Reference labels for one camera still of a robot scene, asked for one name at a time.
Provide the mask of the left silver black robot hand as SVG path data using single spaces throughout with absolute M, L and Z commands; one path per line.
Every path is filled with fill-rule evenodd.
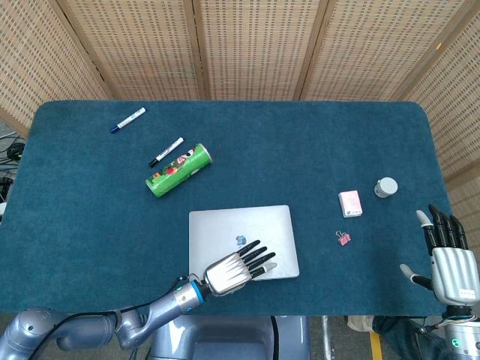
M 266 246 L 260 247 L 260 240 L 255 240 L 212 263 L 199 282 L 200 293 L 203 296 L 226 296 L 270 272 L 277 266 L 272 262 L 276 253 L 267 250 Z

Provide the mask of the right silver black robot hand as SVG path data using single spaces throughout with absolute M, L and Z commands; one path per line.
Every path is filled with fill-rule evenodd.
M 412 283 L 432 291 L 440 303 L 472 307 L 480 302 L 480 276 L 464 227 L 455 216 L 448 216 L 433 205 L 428 209 L 432 217 L 421 210 L 416 217 L 424 233 L 431 277 L 416 274 L 406 264 L 401 264 L 400 270 Z

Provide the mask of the silver laptop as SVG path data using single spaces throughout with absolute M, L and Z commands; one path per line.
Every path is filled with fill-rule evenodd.
M 258 248 L 275 256 L 277 267 L 258 281 L 296 278 L 299 263 L 288 205 L 192 211 L 189 214 L 189 272 L 202 275 L 207 266 L 259 240 Z

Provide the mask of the grey robot torso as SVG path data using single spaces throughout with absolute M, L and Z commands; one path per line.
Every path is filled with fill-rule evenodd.
M 308 320 L 184 315 L 154 332 L 148 360 L 311 360 Z

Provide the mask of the blue jeans leg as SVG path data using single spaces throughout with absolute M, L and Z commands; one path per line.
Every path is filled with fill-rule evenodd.
M 443 337 L 432 332 L 422 334 L 420 325 L 401 316 L 375 316 L 372 329 L 402 360 L 452 360 Z

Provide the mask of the beige shoe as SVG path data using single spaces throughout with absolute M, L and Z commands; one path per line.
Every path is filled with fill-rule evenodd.
M 348 316 L 346 324 L 356 332 L 373 332 L 374 318 L 375 316 L 371 315 Z

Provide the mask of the small white jar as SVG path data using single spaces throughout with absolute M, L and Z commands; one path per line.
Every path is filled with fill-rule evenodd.
M 383 177 L 377 181 L 373 190 L 379 198 L 387 198 L 398 191 L 398 183 L 391 177 Z

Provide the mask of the metal table leg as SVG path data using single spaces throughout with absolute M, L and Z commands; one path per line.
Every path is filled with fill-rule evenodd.
M 321 327 L 322 327 L 323 358 L 324 360 L 335 360 L 335 350 L 331 342 L 328 316 L 321 316 Z

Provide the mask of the green chips can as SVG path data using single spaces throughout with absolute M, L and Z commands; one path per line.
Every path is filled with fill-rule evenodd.
M 160 198 L 212 162 L 206 147 L 198 143 L 163 169 L 145 180 L 146 186 Z

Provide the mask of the pink card box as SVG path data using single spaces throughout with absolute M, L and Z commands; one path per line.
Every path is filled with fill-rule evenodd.
M 342 191 L 338 194 L 340 208 L 344 218 L 359 217 L 363 214 L 357 190 Z

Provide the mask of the blue table mat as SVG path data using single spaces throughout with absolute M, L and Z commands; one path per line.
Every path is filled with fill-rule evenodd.
M 212 162 L 157 198 L 146 179 L 198 143 Z M 383 177 L 398 184 L 387 198 L 374 193 Z M 363 214 L 344 218 L 338 194 L 353 190 Z M 63 100 L 37 110 L 0 223 L 0 312 L 151 301 L 188 273 L 190 212 L 271 205 L 289 206 L 299 276 L 211 297 L 200 314 L 444 311 L 400 270 L 431 273 L 416 211 L 451 210 L 418 104 Z

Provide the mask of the white marker black cap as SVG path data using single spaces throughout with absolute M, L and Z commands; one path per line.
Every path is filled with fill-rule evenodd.
M 157 155 L 148 165 L 153 168 L 156 164 L 163 160 L 169 153 L 171 153 L 174 149 L 180 146 L 183 142 L 184 138 L 179 137 L 172 144 L 166 147 L 159 155 Z

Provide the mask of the white marker blue cap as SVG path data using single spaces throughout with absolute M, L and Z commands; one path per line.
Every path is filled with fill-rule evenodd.
M 111 134 L 114 134 L 115 132 L 119 131 L 120 129 L 124 128 L 126 125 L 130 124 L 132 121 L 135 119 L 139 118 L 141 115 L 143 115 L 146 112 L 146 109 L 144 107 L 138 109 L 136 112 L 133 114 L 129 115 L 127 118 L 124 120 L 120 121 L 118 124 L 113 126 L 112 128 L 109 129 L 109 132 Z

